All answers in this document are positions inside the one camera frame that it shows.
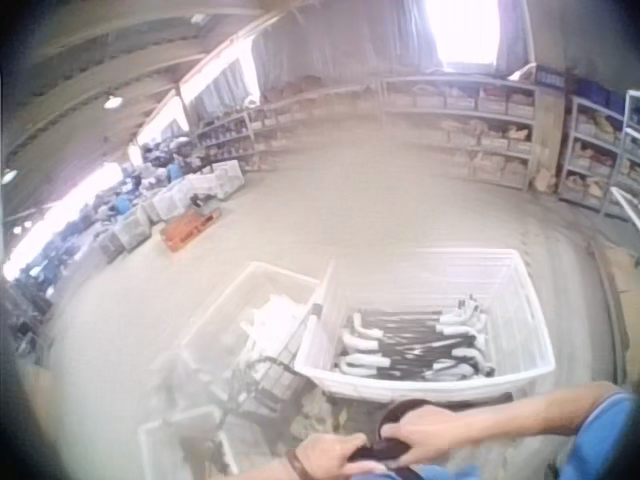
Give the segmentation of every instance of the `ceiling beam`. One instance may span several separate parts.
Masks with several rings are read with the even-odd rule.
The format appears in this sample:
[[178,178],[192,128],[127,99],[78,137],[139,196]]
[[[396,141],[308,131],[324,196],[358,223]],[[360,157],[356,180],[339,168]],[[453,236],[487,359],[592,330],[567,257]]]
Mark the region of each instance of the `ceiling beam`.
[[31,63],[85,40],[132,25],[165,18],[206,15],[260,15],[255,0],[94,0],[59,8],[44,26],[47,40],[31,55]]
[[29,134],[92,96],[101,92],[106,96],[107,92],[128,79],[204,56],[199,42],[179,41],[139,50],[93,68],[64,82],[20,110],[7,129],[7,150],[13,150]]

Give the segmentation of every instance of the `wall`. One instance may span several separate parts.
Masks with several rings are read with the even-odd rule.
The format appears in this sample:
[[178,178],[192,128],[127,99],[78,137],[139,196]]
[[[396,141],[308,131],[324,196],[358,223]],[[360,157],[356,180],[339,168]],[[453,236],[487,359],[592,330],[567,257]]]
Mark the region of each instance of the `wall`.
[[640,87],[640,50],[629,17],[612,0],[561,0],[567,68],[624,93]]

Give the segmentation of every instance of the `hand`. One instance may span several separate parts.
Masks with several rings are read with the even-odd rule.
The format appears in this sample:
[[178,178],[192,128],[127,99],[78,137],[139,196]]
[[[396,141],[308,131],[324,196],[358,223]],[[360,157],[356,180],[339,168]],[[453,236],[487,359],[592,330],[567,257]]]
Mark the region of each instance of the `hand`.
[[444,408],[426,406],[409,412],[399,423],[382,427],[383,438],[395,438],[411,446],[405,455],[394,462],[409,466],[440,458],[451,449],[461,446],[468,431],[466,417]]
[[366,443],[363,433],[349,437],[315,434],[307,438],[296,453],[309,475],[317,480],[385,472],[384,465],[377,462],[347,463],[349,456]]

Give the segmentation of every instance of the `bracelet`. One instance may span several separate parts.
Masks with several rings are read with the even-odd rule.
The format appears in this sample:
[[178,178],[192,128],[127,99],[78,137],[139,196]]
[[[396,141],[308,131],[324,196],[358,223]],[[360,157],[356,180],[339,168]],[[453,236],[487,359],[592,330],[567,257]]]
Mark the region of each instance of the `bracelet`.
[[315,480],[302,464],[295,450],[287,450],[285,458],[300,480]]

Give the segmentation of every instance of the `concrete floor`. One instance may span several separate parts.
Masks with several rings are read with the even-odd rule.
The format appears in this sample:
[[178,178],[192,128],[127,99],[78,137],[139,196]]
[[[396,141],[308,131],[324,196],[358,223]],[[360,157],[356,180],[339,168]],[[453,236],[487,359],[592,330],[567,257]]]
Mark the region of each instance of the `concrete floor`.
[[[434,176],[431,156],[376,138],[288,155],[277,172],[250,175],[220,223],[183,251],[170,253],[156,234],[83,282],[56,312],[51,356],[57,445],[70,471],[83,480],[143,478],[136,429],[150,420],[149,366],[253,260],[320,278],[333,255],[365,247],[514,248],[557,362],[537,390],[612,379],[607,309],[587,249],[593,218],[548,197]],[[560,445],[543,443],[511,448],[500,460],[506,476],[540,478]]]

